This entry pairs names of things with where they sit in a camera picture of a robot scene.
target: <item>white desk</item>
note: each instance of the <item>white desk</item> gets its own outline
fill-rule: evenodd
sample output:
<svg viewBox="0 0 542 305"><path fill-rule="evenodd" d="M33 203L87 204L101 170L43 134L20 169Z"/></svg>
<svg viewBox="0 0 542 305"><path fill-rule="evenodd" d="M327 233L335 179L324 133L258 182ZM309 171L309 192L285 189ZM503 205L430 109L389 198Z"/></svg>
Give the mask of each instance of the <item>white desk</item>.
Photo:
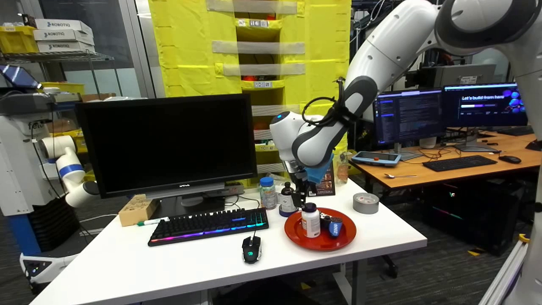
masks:
<svg viewBox="0 0 542 305"><path fill-rule="evenodd" d="M242 241L252 233L148 247L156 225L121 227L116 217L31 305L129 304L358 260L354 273L360 277L352 294L361 304L365 259L425 247L427 239L382 204L373 215L355 212L352 196L360 192L348 181L337 187L336 196L308 199L354 221L357 235L350 245L332 252L303 249L284 233L286 218L276 208L268 211L269 229L256 233L262 238L262 257L253 265L241 258ZM238 204L257 205L248 200Z"/></svg>

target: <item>computer mouse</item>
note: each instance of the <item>computer mouse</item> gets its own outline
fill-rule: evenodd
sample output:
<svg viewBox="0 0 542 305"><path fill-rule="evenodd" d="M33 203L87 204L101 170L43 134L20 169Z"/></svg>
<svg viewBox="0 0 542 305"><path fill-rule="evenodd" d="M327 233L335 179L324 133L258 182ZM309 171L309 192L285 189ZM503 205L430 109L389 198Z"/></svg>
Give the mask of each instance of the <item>computer mouse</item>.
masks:
<svg viewBox="0 0 542 305"><path fill-rule="evenodd" d="M518 157L514 157L514 156L500 156L499 160L503 160L505 162L514 163L514 164L521 163L521 159L518 158Z"/></svg>
<svg viewBox="0 0 542 305"><path fill-rule="evenodd" d="M247 237L243 240L243 261L247 264L256 263L262 256L262 240L258 236Z"/></svg>

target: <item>yellow fabric organizer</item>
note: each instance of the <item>yellow fabric organizer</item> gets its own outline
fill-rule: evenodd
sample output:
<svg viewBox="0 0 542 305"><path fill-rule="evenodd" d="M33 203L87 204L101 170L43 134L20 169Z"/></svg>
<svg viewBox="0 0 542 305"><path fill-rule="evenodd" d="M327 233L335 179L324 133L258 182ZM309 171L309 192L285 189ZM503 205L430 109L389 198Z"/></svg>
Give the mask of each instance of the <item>yellow fabric organizer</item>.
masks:
<svg viewBox="0 0 542 305"><path fill-rule="evenodd" d="M253 105L299 105L300 111L315 97L338 96L334 81L346 77L349 65L351 1L251 0L251 8L246 9L250 12L232 11L232 8L245 8L246 3L246 0L149 0L166 95L244 92L251 94ZM258 12L257 7L265 9ZM303 43L304 53L214 53L214 41ZM277 75L276 80L257 82L224 73L225 68L227 72L235 65L254 64L282 68L302 64L304 73ZM307 113L324 115L330 106L317 102ZM255 128L259 124L258 129L268 129L264 125L271 118L255 118ZM346 144L345 136L337 148L344 150ZM258 159L259 164L280 162L276 152L266 151Z"/></svg>

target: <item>white pill bottle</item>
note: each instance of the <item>white pill bottle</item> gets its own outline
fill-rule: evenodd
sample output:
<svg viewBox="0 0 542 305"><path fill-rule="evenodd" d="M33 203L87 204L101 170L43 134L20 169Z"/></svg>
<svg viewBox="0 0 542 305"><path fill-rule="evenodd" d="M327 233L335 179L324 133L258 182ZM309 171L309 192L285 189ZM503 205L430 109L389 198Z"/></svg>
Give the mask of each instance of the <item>white pill bottle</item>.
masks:
<svg viewBox="0 0 542 305"><path fill-rule="evenodd" d="M307 238L320 236L320 212L314 203L307 202L305 204L305 208L301 212L301 224Z"/></svg>

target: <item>spoon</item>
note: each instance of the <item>spoon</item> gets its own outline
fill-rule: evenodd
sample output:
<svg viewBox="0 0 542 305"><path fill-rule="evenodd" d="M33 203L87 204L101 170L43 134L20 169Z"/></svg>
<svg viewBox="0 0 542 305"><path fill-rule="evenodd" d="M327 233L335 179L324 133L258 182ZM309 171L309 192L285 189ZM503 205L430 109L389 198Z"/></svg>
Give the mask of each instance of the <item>spoon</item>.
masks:
<svg viewBox="0 0 542 305"><path fill-rule="evenodd" d="M384 174L384 175L386 175L386 177L390 179L401 178L401 177L417 177L416 175L401 175L401 176L393 176L390 174Z"/></svg>

